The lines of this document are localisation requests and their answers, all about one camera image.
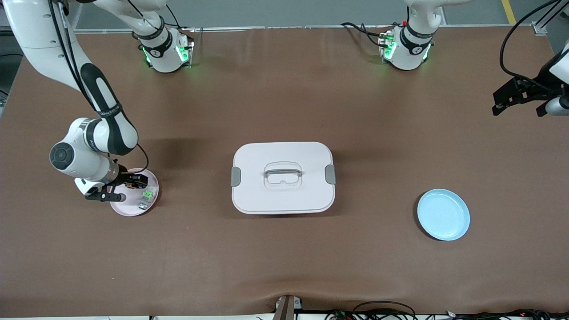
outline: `brown tabletop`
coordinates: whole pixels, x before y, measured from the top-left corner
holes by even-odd
[[[162,196],[125,218],[53,169],[51,146],[81,94],[24,62],[0,120],[0,315],[263,313],[395,300],[420,313],[569,309],[569,120],[536,104],[493,117],[507,28],[442,28],[427,62],[382,65],[363,34],[250,30],[198,36],[191,69],[145,67],[130,35],[82,35],[137,127]],[[534,76],[552,57],[521,28],[507,65]],[[336,201],[322,214],[248,216],[231,201],[234,152],[319,141]],[[121,158],[144,164],[136,150]],[[417,226],[427,190],[469,206],[461,239]]]

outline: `white container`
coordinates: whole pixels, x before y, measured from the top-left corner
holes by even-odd
[[[245,214],[322,212],[334,202],[335,184],[332,153],[320,142],[250,143],[233,158],[233,204]]]

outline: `round black joint cap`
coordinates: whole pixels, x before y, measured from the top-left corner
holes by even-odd
[[[60,142],[51,148],[50,161],[56,169],[67,169],[74,158],[75,152],[73,152],[73,147],[68,143]]]

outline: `yellow tape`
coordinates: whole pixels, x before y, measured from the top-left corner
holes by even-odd
[[[515,24],[516,18],[514,17],[514,12],[512,11],[512,6],[510,5],[510,0],[502,0],[502,6],[506,12],[506,17],[508,17],[509,24]]]

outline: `light blue plate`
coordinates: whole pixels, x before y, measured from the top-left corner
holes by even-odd
[[[466,203],[445,189],[425,193],[417,205],[417,215],[423,229],[439,240],[456,240],[464,236],[470,226]]]

